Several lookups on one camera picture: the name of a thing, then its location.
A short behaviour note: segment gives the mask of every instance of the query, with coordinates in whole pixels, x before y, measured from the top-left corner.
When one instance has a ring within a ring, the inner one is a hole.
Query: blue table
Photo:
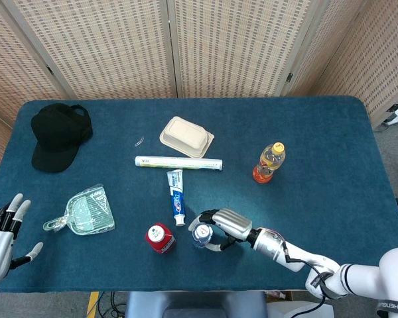
[[[184,171],[186,222],[207,209],[229,207],[287,240],[342,263],[376,265],[398,246],[398,208],[363,104],[353,97],[253,99],[144,99],[66,101],[90,113],[94,134],[73,164],[59,174],[31,166],[36,139],[31,118],[51,101],[21,108],[0,167],[0,206],[16,193],[33,204],[15,254],[38,241],[31,264],[0,283],[7,292],[66,290],[259,290],[303,288],[308,269],[293,273],[247,243],[225,252],[198,250],[187,227],[176,228],[166,169],[138,168],[136,155],[180,156],[160,143],[173,116],[215,135],[207,158],[222,172]],[[144,142],[135,143],[145,137]],[[251,177],[264,147],[281,141],[287,159],[270,184]],[[76,193],[102,183],[116,228],[81,237],[42,224],[63,215]],[[152,251],[147,229],[163,222],[176,248]]]

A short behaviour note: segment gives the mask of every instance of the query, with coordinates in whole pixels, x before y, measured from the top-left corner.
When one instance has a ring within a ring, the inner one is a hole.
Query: red container
[[[162,223],[155,223],[146,233],[145,239],[159,254],[168,253],[175,245],[171,231]]]

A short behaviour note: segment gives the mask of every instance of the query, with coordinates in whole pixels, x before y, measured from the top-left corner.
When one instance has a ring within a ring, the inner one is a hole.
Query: yellow bottle cap
[[[282,144],[281,142],[276,142],[272,147],[271,147],[271,152],[273,154],[282,154],[285,151],[285,145]]]

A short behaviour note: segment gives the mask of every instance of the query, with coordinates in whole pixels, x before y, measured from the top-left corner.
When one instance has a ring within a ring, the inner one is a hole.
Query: toothpaste tube
[[[177,169],[168,171],[168,184],[170,185],[172,214],[175,218],[175,225],[184,225],[184,200],[183,200],[183,170]]]
[[[136,156],[135,165],[137,167],[222,170],[223,160],[203,158]]]

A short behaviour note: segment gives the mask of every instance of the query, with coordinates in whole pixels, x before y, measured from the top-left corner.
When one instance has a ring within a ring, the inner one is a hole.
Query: yellow tape
[[[96,308],[98,306],[99,292],[92,291],[90,293],[90,300],[87,306],[87,318],[94,318],[96,316]]]

